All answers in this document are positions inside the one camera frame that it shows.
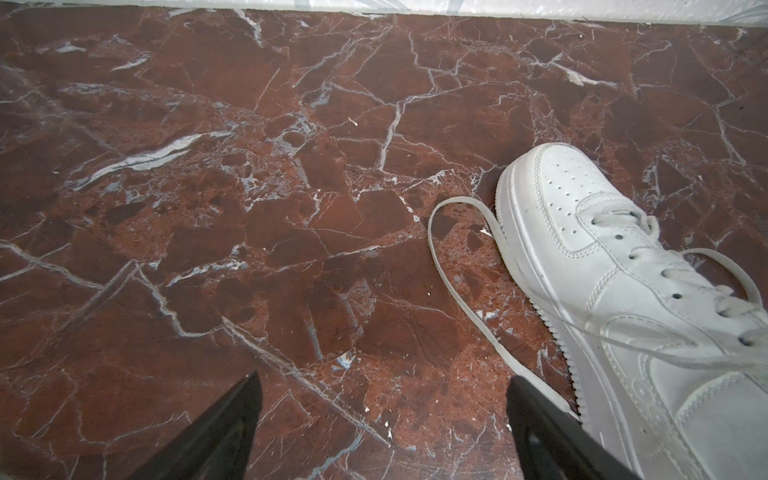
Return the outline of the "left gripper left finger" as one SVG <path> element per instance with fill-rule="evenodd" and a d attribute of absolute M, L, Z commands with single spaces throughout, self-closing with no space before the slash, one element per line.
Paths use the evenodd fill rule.
<path fill-rule="evenodd" d="M 259 376 L 245 376 L 131 479 L 242 479 L 263 407 Z"/>

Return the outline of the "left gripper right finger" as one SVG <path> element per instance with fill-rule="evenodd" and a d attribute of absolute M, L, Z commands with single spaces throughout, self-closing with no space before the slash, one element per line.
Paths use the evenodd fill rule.
<path fill-rule="evenodd" d="M 510 379 L 508 423 L 526 479 L 635 479 L 637 476 L 541 394 L 528 380 Z"/>

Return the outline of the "white sneaker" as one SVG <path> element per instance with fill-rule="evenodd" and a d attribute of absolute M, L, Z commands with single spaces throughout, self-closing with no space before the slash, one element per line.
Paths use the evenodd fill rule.
<path fill-rule="evenodd" d="M 495 211 L 513 280 L 560 345 L 586 432 L 644 479 L 767 475 L 767 313 L 660 243 L 580 150 L 537 146 Z"/>

